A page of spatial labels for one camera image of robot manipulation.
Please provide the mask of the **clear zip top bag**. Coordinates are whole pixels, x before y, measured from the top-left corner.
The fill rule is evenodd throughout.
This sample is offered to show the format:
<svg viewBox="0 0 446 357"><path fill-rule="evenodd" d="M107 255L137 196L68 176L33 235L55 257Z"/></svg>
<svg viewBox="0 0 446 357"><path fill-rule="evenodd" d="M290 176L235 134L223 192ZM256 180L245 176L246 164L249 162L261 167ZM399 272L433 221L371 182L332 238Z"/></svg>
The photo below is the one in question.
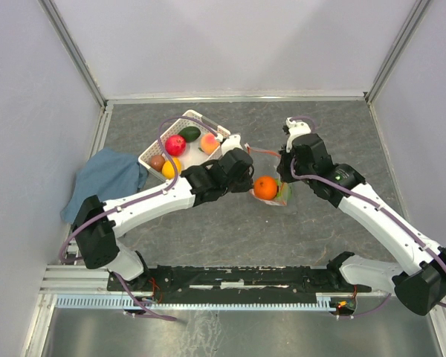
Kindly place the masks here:
<svg viewBox="0 0 446 357"><path fill-rule="evenodd" d="M273 150L245 144L253 159L253 187L250 194L266 205L285 207L291 198L291 185L283 182L277 172L281 155Z"/></svg>

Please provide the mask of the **orange fruit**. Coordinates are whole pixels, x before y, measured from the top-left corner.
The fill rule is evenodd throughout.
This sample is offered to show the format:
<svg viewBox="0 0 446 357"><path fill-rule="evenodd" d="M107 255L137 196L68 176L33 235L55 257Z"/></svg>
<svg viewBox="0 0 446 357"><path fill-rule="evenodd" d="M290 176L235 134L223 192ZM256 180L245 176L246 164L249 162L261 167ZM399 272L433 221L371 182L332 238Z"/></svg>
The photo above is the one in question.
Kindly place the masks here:
<svg viewBox="0 0 446 357"><path fill-rule="evenodd" d="M261 176L253 184L253 194L258 199L273 200L277 191L278 184L271 176Z"/></svg>

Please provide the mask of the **green mini watermelon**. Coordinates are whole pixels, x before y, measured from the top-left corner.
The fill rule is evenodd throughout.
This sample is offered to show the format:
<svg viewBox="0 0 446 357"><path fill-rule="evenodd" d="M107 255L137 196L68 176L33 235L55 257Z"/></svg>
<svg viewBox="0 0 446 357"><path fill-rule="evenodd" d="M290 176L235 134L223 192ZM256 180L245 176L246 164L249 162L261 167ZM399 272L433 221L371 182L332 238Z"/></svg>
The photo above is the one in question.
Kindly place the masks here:
<svg viewBox="0 0 446 357"><path fill-rule="evenodd" d="M278 191L274 198L274 201L278 205L287 205L289 199L291 198L291 185L280 181L279 179L276 180L278 184Z"/></svg>

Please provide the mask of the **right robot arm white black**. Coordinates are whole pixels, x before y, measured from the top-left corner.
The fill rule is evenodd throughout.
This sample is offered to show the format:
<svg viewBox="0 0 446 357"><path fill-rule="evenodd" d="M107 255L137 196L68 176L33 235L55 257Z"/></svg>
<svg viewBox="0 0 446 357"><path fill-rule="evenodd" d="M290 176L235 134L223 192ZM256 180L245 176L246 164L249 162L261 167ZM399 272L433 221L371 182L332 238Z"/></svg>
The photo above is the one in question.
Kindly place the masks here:
<svg viewBox="0 0 446 357"><path fill-rule="evenodd" d="M368 230L395 258L394 263L341 254L326 272L332 289L368 286L394 295L411 312L426 315L446 308L446 246L422 234L396 213L366 179L348 164L336 164L315 133L290 133L277 167L284 182L301 181Z"/></svg>

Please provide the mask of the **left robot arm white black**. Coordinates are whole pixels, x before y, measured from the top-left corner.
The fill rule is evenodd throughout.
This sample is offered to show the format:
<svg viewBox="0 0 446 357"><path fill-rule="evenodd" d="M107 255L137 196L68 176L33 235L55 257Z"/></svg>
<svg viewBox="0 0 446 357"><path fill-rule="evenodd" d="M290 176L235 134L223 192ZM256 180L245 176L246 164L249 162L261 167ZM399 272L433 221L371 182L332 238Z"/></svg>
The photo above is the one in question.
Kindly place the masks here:
<svg viewBox="0 0 446 357"><path fill-rule="evenodd" d="M138 252L118 240L143 223L177 210L214 202L227 193L253 186L253 159L235 148L221 158L193 165L157 187L101 202L85 199L73 223L73 235L86 268L106 268L134 290L149 283L149 271Z"/></svg>

